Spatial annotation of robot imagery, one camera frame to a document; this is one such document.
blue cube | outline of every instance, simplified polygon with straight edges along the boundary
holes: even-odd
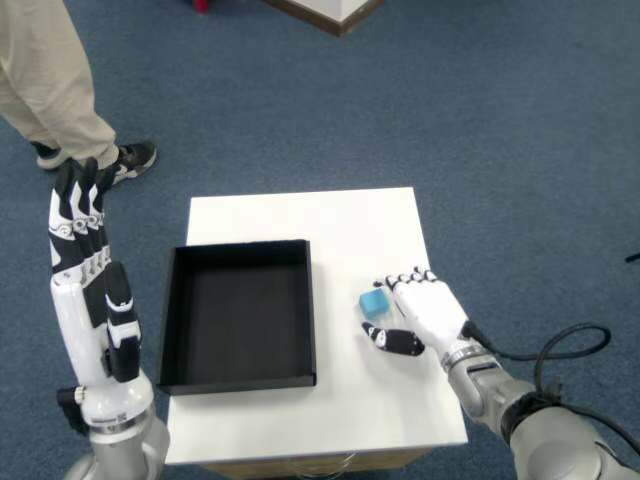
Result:
[[[360,308],[364,316],[371,319],[389,310],[389,302],[384,291],[378,288],[360,295]]]

person's leg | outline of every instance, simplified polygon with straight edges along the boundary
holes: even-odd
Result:
[[[0,66],[0,112],[23,136],[76,160],[96,158],[100,168],[117,160],[115,132],[94,110],[89,62],[62,0],[0,0]]]
[[[58,148],[58,143],[49,131],[13,89],[2,66],[0,66],[0,114],[30,142],[40,143],[51,149]]]
[[[2,66],[0,66],[0,114],[36,148],[38,152],[36,162],[40,168],[54,170],[69,158],[40,123],[38,117],[15,92]]]

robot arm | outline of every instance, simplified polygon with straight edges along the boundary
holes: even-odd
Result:
[[[511,447],[519,480],[639,480],[597,431],[553,395],[514,379],[466,334],[470,322],[448,285],[431,272],[387,277],[409,325],[431,346],[469,418]]]
[[[67,162],[51,193],[51,294],[78,387],[58,392],[72,427],[93,454],[67,480],[153,480],[169,446],[140,369],[141,331],[121,263],[111,260],[103,195],[113,170]]]

white table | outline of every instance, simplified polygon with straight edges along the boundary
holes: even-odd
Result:
[[[457,398],[431,351],[377,350],[358,297],[428,265],[413,189],[191,200],[187,245],[311,241],[318,384],[172,397],[168,464],[211,464],[456,445]],[[403,328],[400,314],[385,327]]]

black shoe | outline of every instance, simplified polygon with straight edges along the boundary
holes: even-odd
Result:
[[[117,185],[127,178],[142,175],[156,161],[158,149],[151,142],[132,143],[118,148],[120,154],[113,164],[113,168],[115,168],[113,185]]]
[[[36,163],[43,170],[55,170],[71,158],[61,148],[49,148],[38,142],[31,142],[31,145],[33,145],[38,152]]]

